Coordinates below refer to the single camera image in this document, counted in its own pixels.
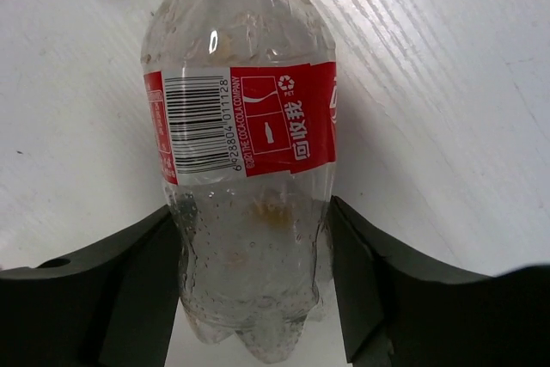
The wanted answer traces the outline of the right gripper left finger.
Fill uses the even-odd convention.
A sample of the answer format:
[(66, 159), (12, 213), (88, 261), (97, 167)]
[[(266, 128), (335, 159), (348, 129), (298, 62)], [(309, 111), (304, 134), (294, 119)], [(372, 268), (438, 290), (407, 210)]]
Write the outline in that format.
[(163, 366), (179, 292), (167, 207), (85, 248), (1, 272), (3, 366)]

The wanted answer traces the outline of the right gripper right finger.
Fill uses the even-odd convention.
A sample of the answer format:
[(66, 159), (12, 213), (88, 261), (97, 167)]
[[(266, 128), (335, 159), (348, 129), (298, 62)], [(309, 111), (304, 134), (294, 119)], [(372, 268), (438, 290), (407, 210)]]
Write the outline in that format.
[(548, 365), (548, 265), (470, 272), (385, 233), (340, 198), (328, 220), (350, 364)]

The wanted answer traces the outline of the clear cola bottle red label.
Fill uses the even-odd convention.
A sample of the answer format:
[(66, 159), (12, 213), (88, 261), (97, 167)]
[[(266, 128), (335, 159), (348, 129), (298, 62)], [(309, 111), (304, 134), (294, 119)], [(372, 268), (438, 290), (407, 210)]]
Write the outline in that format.
[(309, 0), (164, 0), (144, 36), (186, 317), (265, 364), (291, 355), (332, 278), (335, 58)]

